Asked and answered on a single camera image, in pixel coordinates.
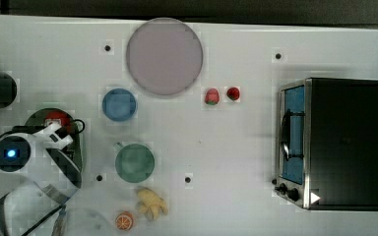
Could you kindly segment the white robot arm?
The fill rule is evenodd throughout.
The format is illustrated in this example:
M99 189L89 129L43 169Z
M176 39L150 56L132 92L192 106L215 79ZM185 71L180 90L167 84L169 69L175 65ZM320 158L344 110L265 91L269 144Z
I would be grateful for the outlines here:
M27 180L0 199L4 236L27 236L81 188L81 170L63 151L72 142L57 123L0 141L0 173Z

